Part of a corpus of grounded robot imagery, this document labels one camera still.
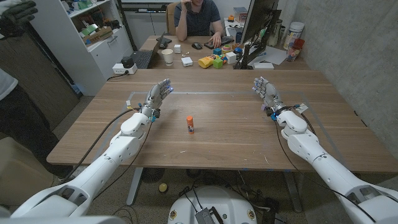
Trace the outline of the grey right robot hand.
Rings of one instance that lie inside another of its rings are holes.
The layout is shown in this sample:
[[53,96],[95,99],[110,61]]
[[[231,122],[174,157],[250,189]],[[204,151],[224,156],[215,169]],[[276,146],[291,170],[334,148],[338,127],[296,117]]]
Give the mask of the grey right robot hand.
[[255,78],[252,89],[263,100],[262,110],[265,110],[268,116],[272,114],[278,115],[285,109],[279,91],[265,78]]

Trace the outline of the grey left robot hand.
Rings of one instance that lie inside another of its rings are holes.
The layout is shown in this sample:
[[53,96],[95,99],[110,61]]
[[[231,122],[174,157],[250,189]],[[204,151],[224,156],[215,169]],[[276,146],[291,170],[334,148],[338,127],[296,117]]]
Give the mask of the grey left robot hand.
[[162,105],[162,101],[173,92],[173,88],[171,87],[171,81],[169,78],[155,84],[146,95],[144,100],[144,104],[141,107],[141,113],[151,117],[155,114],[155,117],[159,117],[160,106]]

